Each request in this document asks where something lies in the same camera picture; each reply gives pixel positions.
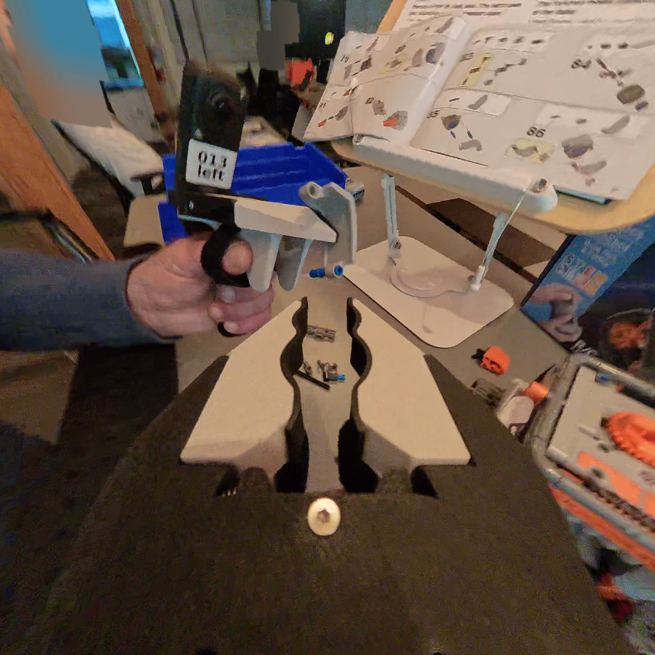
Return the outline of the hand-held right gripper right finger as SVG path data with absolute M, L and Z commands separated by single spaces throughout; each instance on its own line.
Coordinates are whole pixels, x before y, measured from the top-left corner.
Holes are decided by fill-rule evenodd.
M 424 488 L 428 467 L 470 465 L 470 451 L 430 367 L 437 361 L 361 301 L 348 298 L 346 314 L 356 373 L 338 436 L 346 492 L 372 493 L 395 472 Z

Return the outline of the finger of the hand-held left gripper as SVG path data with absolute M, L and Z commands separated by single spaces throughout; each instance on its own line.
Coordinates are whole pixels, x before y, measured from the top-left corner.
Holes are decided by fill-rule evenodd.
M 238 198 L 234 222 L 241 230 L 335 243 L 336 231 L 307 206 Z

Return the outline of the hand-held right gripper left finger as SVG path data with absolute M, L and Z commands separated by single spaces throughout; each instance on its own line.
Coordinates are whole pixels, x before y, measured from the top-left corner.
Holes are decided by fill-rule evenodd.
M 308 436 L 295 374 L 304 361 L 302 299 L 237 346 L 181 451 L 186 464 L 264 471 L 277 491 L 304 493 Z

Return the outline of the white curved panel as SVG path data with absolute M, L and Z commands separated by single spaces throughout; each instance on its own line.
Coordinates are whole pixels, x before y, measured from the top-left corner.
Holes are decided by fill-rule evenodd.
M 339 278 L 344 267 L 356 263 L 358 225 L 354 197 L 335 183 L 320 186 L 309 182 L 299 190 L 299 196 L 335 233 L 335 240 L 319 238 L 325 244 L 323 264 L 309 272 L 311 278 Z

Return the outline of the person's left forearm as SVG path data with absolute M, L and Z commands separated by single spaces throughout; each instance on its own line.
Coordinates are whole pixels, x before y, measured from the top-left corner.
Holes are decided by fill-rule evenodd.
M 145 257 L 83 263 L 1 251 L 1 350 L 168 344 L 143 325 L 127 298 L 132 269 Z

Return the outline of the person's left hand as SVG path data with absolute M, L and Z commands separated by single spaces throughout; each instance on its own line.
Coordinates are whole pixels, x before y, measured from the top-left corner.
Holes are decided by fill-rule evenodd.
M 208 233 L 178 240 L 136 265 L 127 300 L 135 317 L 163 338 L 216 331 L 256 332 L 273 315 L 274 289 L 217 285 L 201 266 Z

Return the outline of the blue plastic bin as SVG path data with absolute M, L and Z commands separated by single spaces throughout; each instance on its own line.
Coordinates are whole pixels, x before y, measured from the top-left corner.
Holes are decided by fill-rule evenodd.
M 299 205 L 299 189 L 308 182 L 334 183 L 345 189 L 348 176 L 312 144 L 291 143 L 239 151 L 231 185 L 235 194 Z

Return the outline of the small orange fin piece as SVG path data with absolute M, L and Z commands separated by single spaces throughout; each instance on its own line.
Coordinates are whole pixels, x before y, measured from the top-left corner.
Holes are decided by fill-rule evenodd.
M 505 375 L 510 366 L 509 354 L 497 346 L 491 346 L 487 349 L 479 348 L 471 358 L 480 368 L 494 375 Z

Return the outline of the white book stand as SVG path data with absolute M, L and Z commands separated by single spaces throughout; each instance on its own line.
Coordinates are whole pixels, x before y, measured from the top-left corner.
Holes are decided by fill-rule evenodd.
M 353 162 L 386 173 L 389 250 L 381 242 L 347 268 L 350 282 L 425 343 L 458 345 L 513 305 L 513 299 L 485 280 L 498 242 L 516 216 L 570 234 L 605 233 L 654 215 L 654 165 L 624 200 L 567 192 L 534 171 L 490 169 L 469 161 L 376 137 L 356 135 L 335 143 Z M 462 200 L 495 214 L 487 250 L 475 271 L 419 241 L 399 243 L 392 176 L 433 185 L 437 201 Z

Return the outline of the black monitor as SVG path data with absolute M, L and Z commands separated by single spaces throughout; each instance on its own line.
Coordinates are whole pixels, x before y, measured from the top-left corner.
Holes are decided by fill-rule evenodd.
M 336 47 L 345 34 L 346 1 L 298 1 L 299 41 Z

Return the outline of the wooden pillar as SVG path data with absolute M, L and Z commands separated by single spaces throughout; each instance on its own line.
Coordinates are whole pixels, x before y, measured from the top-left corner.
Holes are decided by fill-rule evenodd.
M 69 183 L 3 86 L 1 175 L 24 206 L 49 210 L 96 256 L 100 259 L 114 259 L 111 250 L 75 198 Z

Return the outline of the grey orange tracked toy robot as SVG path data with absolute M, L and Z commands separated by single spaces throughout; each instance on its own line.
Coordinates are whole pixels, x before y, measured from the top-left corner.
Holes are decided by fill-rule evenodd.
M 471 391 L 528 445 L 596 590 L 654 638 L 654 385 L 590 356 Z

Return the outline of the blue robot kit box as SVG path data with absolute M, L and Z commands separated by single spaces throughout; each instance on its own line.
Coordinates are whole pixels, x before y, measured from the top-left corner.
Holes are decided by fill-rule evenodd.
M 654 217 L 569 237 L 521 310 L 569 352 L 654 383 Z

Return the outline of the open instruction booklet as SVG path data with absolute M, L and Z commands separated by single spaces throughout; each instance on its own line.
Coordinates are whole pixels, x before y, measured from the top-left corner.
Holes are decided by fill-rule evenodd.
M 624 200 L 654 165 L 654 6 L 502 24 L 460 10 L 350 32 L 305 140 L 362 135 Z

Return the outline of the printed task sheet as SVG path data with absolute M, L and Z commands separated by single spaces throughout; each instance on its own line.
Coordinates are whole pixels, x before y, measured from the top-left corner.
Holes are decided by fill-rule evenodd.
M 394 29 L 446 14 L 461 14 L 475 28 L 500 24 L 593 26 L 654 19 L 653 1 L 407 1 Z

